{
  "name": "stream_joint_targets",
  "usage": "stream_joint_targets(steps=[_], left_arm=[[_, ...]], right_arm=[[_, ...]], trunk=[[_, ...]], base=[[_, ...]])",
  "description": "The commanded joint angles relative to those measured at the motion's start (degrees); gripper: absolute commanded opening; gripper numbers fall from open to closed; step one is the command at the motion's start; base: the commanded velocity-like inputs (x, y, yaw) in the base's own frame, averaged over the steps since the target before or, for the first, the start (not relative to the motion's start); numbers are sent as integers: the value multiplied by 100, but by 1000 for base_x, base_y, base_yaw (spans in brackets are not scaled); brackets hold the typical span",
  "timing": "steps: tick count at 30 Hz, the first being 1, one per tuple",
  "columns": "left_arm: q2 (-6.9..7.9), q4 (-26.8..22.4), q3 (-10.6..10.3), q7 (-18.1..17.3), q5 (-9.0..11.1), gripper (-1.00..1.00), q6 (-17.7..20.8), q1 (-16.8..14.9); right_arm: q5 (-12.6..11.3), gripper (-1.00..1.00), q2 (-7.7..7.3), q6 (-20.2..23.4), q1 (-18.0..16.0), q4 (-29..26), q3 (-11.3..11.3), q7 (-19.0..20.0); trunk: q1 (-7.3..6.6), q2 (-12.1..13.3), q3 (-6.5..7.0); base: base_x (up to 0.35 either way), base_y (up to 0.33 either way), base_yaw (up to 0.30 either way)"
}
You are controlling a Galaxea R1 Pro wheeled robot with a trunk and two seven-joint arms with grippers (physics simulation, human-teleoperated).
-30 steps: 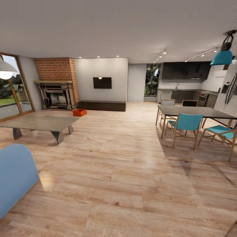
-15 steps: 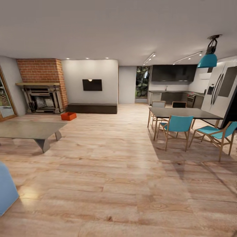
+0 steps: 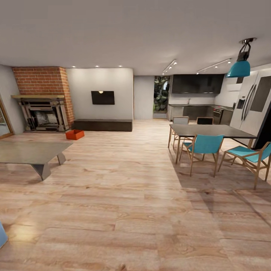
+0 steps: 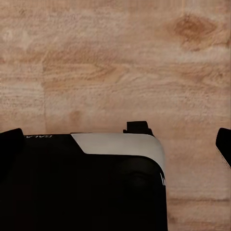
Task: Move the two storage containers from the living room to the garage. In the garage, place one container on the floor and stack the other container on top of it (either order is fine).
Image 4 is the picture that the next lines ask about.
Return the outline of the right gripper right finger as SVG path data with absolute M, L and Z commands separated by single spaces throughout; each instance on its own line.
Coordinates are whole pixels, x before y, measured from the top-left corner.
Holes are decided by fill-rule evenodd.
M 220 128 L 217 134 L 216 146 L 231 166 L 231 130 Z

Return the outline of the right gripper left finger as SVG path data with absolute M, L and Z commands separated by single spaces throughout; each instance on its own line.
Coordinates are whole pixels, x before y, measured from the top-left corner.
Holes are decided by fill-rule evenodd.
M 25 146 L 20 128 L 0 133 L 0 186 Z

